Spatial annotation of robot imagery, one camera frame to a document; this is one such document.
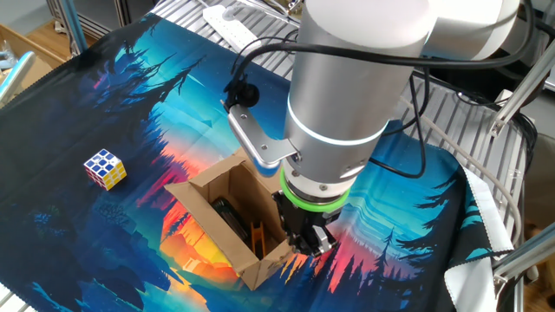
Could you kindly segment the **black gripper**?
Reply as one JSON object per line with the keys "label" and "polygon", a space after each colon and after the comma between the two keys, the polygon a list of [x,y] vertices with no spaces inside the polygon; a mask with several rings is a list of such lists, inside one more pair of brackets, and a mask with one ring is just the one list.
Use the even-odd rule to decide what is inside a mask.
{"label": "black gripper", "polygon": [[[295,253],[320,257],[336,247],[337,241],[328,226],[338,220],[342,207],[332,212],[313,212],[298,207],[282,192],[274,192],[272,198],[277,204],[282,226],[289,235],[287,242]],[[308,230],[310,246],[300,237],[308,236]]]}

